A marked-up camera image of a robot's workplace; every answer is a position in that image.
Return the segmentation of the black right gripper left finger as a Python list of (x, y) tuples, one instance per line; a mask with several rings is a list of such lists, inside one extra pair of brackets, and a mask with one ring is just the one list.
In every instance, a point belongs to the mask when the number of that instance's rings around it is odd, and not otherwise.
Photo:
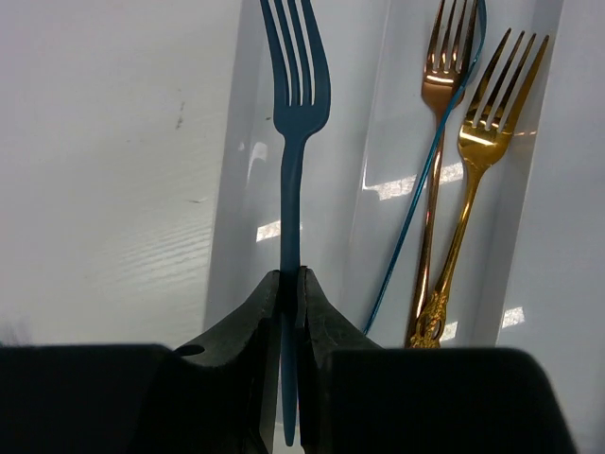
[(5, 453), (269, 453), (276, 419), (279, 274), (177, 349), (5, 347)]

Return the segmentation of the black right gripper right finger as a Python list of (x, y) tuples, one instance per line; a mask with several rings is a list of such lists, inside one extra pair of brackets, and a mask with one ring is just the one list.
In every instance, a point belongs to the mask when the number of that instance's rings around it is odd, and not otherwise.
[(573, 453), (550, 381), (511, 348), (387, 349), (298, 277), (300, 441), (307, 453)]

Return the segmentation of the ornate gold fork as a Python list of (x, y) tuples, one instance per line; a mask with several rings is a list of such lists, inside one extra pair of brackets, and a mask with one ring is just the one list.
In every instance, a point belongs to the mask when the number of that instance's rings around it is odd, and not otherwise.
[(484, 174), (503, 158), (509, 148), (550, 41), (546, 35), (536, 47), (536, 36), (532, 35), (522, 56), (517, 58), (524, 39), (520, 35), (501, 72), (496, 75), (494, 71), (509, 36), (510, 32), (506, 31), (495, 49), (460, 126), (458, 152), (466, 179), (463, 204), (441, 275), (417, 318), (415, 333), (410, 339), (412, 348), (441, 346), (456, 264), (477, 190)]

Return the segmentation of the matte blue fork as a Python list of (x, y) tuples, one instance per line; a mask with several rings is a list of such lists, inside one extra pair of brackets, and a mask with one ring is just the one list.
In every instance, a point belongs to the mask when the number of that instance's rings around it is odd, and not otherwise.
[(285, 139), (280, 180), (280, 279), (282, 314), (281, 389), (285, 444), (294, 443), (297, 421), (297, 359), (295, 322), (297, 279), (301, 266), (300, 202), (303, 154), (307, 140), (327, 123), (331, 107), (328, 62), (313, 7), (302, 1), (275, 3), (274, 19), (268, 1), (260, 3), (272, 63), (273, 123)]

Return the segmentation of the rose gold fork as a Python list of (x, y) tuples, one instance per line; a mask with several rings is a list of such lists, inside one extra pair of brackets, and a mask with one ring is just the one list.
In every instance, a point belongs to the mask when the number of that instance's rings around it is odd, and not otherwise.
[[(421, 90), (424, 103), (435, 115), (436, 126), (443, 120), (449, 102), (453, 99), (469, 69), (478, 2), (475, 0), (462, 3), (456, 25), (453, 22), (457, 3), (451, 4), (446, 22), (442, 20), (444, 7), (445, 3), (440, 2), (427, 48)], [(443, 141), (444, 134), (441, 132), (435, 155), (429, 160), (428, 183), (425, 185), (428, 189), (428, 196), (424, 213), (423, 242), (406, 327), (405, 348), (411, 346), (412, 337), (416, 333), (417, 319), (428, 301), (429, 270), (441, 178)]]

